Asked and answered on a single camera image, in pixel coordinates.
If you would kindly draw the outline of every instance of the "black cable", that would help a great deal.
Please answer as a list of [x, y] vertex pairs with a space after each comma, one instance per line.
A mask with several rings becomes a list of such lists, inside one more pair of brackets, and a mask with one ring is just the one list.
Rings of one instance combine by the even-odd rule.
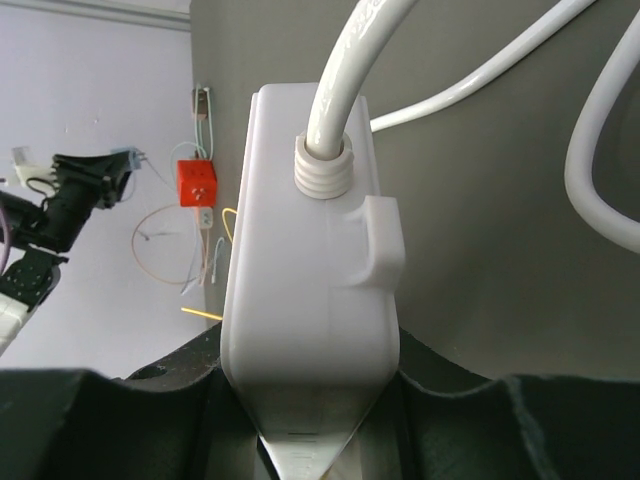
[[44, 180], [42, 178], [36, 178], [36, 177], [31, 177], [31, 178], [27, 179], [27, 181], [25, 183], [27, 184], [27, 187], [29, 188], [29, 190], [31, 190], [32, 192], [39, 193], [40, 195], [44, 195], [45, 197], [49, 196], [49, 195], [47, 195], [47, 192], [45, 192], [43, 190], [38, 190], [33, 185], [31, 185], [31, 182], [44, 183], [45, 185], [48, 185], [49, 187], [51, 187], [54, 192], [56, 192], [56, 190], [57, 190], [56, 186], [52, 182], [50, 182], [49, 180]]

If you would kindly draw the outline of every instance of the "thick white cable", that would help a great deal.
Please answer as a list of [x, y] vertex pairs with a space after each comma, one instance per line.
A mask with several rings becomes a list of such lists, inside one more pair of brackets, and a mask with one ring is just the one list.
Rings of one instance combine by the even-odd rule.
[[307, 151], [318, 160], [340, 155], [347, 118], [376, 58], [418, 0], [360, 0], [349, 17], [316, 92]]
[[578, 214], [601, 235], [640, 253], [640, 223], [607, 205], [593, 186], [593, 156], [602, 127], [620, 92], [640, 62], [640, 12], [602, 70], [573, 131], [564, 182]]
[[561, 0], [518, 38], [500, 50], [473, 73], [455, 85], [422, 102], [371, 120], [371, 130], [379, 132], [444, 110], [491, 83], [538, 48], [554, 33], [596, 0]]

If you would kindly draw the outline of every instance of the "gray surface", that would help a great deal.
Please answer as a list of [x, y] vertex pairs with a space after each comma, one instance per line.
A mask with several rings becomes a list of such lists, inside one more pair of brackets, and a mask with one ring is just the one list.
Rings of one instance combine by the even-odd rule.
[[[221, 204], [237, 199], [251, 94], [317, 81], [354, 4], [193, 1], [194, 77], [214, 90]], [[364, 86], [372, 116], [459, 80], [554, 4], [423, 0]], [[600, 0], [480, 93], [375, 135], [407, 245], [401, 323], [473, 371], [640, 377], [640, 258], [591, 232], [562, 185], [581, 106], [638, 8]], [[612, 115], [599, 157], [637, 174], [635, 92]], [[599, 185], [628, 206], [618, 181]], [[209, 308], [223, 298], [223, 285], [212, 289]]]

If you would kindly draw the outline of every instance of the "white plastic housing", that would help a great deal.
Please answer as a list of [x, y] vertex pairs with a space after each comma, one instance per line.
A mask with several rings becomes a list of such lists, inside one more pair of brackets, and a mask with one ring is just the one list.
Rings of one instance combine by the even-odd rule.
[[364, 98], [346, 128], [351, 188], [317, 200], [294, 182], [316, 88], [253, 97], [222, 322], [222, 367], [284, 480], [322, 476], [399, 356], [404, 243], [395, 199], [379, 196]]

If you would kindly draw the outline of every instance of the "red box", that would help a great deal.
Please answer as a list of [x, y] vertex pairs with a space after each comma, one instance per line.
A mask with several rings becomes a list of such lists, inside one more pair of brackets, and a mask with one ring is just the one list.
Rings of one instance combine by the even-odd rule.
[[210, 160], [178, 160], [178, 196], [182, 207], [214, 207], [218, 179]]

